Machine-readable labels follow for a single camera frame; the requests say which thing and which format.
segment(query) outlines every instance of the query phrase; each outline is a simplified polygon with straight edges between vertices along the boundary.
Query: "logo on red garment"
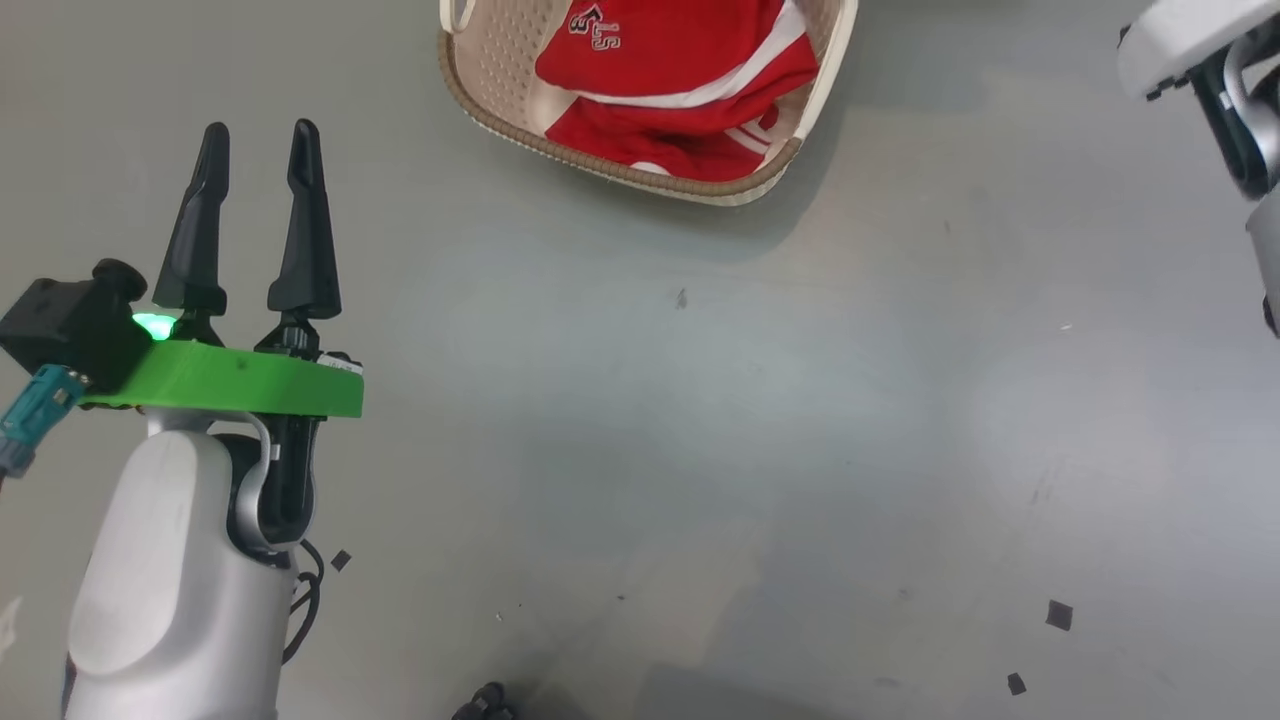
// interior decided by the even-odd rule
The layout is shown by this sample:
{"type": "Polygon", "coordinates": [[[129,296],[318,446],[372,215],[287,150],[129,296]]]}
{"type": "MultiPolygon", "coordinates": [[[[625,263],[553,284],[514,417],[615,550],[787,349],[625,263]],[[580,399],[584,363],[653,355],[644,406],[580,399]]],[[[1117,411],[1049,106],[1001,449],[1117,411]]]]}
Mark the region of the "logo on red garment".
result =
{"type": "Polygon", "coordinates": [[[618,23],[604,22],[604,10],[595,4],[568,19],[570,35],[590,35],[591,50],[598,53],[622,47],[622,38],[618,37],[621,31],[622,26],[618,23]]]}

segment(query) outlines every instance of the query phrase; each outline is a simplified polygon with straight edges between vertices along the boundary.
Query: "black cable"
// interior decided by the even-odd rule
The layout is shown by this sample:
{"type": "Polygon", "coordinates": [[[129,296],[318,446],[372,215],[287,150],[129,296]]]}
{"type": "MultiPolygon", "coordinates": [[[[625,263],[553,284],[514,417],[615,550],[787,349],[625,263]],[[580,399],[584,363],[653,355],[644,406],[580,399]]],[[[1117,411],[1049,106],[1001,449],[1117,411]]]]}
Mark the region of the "black cable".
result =
{"type": "Polygon", "coordinates": [[[311,560],[316,564],[316,571],[298,573],[298,582],[307,584],[307,592],[302,593],[297,601],[289,606],[289,615],[292,616],[303,605],[307,606],[307,615],[302,619],[302,624],[298,626],[298,633],[293,635],[289,644],[284,648],[284,661],[287,664],[293,660],[293,656],[298,653],[298,648],[302,647],[302,641],[307,639],[307,634],[311,632],[311,626],[315,625],[316,615],[320,614],[320,583],[324,582],[324,557],[320,556],[320,551],[316,546],[311,544],[308,541],[302,541],[302,550],[307,551],[311,560]]]}

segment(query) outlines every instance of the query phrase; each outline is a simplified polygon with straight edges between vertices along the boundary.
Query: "teal connector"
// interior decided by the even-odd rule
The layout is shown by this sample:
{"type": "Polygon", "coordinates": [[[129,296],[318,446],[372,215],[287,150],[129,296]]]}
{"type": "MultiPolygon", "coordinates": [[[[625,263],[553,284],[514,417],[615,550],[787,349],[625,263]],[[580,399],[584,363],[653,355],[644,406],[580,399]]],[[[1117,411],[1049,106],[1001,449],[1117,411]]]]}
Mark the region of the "teal connector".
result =
{"type": "Polygon", "coordinates": [[[88,379],[61,365],[45,365],[0,420],[0,477],[20,478],[49,430],[76,407],[88,379]]]}

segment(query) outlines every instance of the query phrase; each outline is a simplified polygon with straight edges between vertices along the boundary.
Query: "glowing green led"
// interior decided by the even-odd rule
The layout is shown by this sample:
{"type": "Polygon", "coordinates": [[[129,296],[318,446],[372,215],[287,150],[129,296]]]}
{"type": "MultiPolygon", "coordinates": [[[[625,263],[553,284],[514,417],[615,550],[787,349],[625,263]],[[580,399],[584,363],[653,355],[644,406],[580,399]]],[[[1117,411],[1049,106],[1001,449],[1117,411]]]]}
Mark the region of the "glowing green led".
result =
{"type": "Polygon", "coordinates": [[[173,334],[173,325],[178,322],[178,318],[170,318],[169,315],[152,315],[151,313],[134,313],[133,322],[142,325],[142,329],[151,333],[151,340],[161,341],[169,340],[173,334]]]}

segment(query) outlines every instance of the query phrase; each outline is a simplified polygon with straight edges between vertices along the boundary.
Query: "laundry basket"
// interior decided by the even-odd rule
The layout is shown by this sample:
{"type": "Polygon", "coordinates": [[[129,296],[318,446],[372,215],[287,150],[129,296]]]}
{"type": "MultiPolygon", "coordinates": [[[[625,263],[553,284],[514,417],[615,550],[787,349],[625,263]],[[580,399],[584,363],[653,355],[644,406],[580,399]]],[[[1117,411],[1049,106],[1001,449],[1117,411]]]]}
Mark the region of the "laundry basket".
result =
{"type": "Polygon", "coordinates": [[[796,0],[805,15],[817,79],[778,101],[778,122],[763,167],[733,182],[699,182],[639,170],[557,145],[535,129],[554,91],[534,64],[564,22],[571,0],[440,0],[440,70],[449,92],[490,132],[564,164],[639,190],[707,205],[745,205],[782,178],[822,113],[852,35],[858,0],[796,0]]]}

